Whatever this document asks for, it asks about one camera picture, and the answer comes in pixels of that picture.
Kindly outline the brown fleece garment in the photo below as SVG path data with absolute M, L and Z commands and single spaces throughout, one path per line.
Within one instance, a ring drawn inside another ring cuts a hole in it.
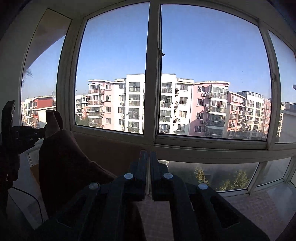
M 63 129 L 59 112 L 47 110 L 46 122 L 39 183 L 48 218 L 60 219 L 82 189 L 91 183 L 108 184 L 116 175 L 88 159 L 73 133 Z

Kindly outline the white window frame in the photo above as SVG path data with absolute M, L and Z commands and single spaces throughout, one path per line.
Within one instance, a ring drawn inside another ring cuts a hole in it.
M 243 174 L 223 194 L 292 179 L 295 30 L 272 1 L 32 1 L 23 124 L 58 110 L 89 158 L 155 151 L 172 172 Z

